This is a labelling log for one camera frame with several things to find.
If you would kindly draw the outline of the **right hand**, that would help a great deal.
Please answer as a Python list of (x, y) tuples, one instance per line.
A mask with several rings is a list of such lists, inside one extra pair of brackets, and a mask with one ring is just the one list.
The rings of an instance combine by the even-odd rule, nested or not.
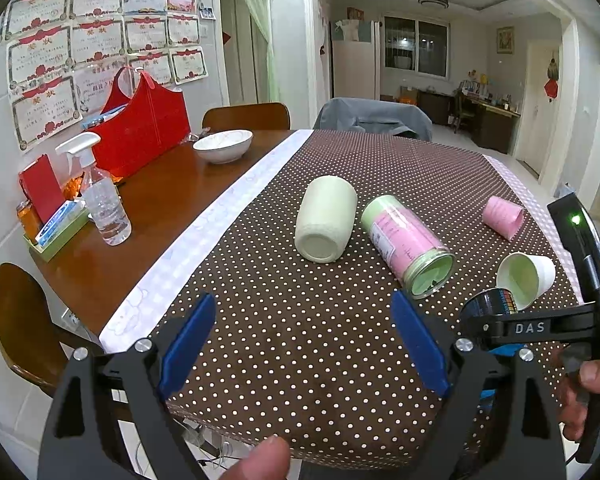
[(579, 442), (588, 416), (588, 401), (594, 393), (600, 394), (600, 360), (583, 362), (576, 376), (562, 380), (558, 393), (562, 434), (569, 441)]

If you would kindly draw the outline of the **left hand thumb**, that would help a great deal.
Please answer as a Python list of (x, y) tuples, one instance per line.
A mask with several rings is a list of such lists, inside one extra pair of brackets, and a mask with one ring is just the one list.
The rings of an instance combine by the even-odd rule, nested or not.
[(268, 437), (249, 455), (223, 472), (221, 480), (285, 480), (290, 469), (288, 443), (279, 436)]

